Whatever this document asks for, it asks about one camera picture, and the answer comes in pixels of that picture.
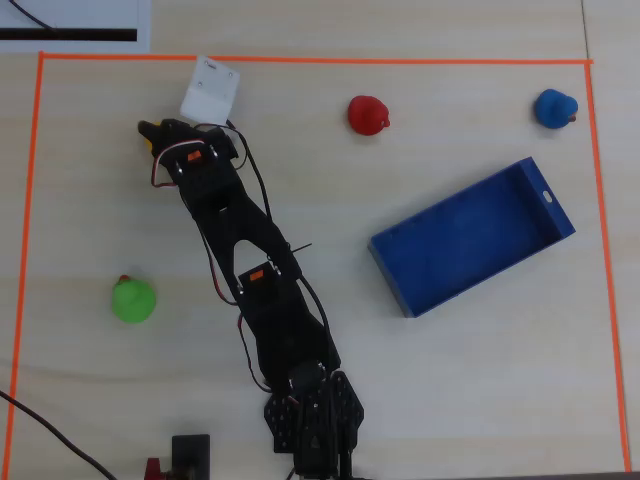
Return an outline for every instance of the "blue tray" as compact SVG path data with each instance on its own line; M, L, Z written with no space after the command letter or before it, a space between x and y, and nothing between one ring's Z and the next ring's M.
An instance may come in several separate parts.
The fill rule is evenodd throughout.
M373 236L398 303L417 317L575 232L532 158Z

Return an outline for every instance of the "black device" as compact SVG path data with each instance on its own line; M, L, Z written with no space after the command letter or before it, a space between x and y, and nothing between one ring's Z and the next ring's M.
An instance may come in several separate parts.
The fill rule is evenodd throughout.
M144 480L209 480L209 435L171 437L171 470L160 469L159 458L148 458Z
M305 478L351 478L351 453L364 409L346 375L326 315L298 262L265 211L249 198L231 160L238 158L224 129L202 131L175 119L139 122L156 162L173 184L217 260L242 317L256 339L258 362L272 396L264 407L276 453L292 453L295 472ZM268 261L236 277L234 247L247 240ZM323 323L309 311L299 283L314 298Z

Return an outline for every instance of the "green toy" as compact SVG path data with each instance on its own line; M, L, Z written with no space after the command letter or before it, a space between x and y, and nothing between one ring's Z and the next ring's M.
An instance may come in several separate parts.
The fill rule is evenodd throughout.
M113 286L111 309L123 322L144 322L155 307L156 294L149 284L122 275Z

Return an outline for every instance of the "red rubber duck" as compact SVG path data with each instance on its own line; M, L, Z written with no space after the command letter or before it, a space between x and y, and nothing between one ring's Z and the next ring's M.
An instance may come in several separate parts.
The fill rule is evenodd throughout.
M360 135L375 135L391 125L389 109L376 97L358 95L351 100L347 111L349 125Z

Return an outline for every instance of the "blue toy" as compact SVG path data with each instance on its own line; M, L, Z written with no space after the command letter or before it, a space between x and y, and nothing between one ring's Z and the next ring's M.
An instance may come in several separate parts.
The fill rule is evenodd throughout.
M562 128L576 121L578 102L575 98L549 88L540 94L534 105L538 122L547 128Z

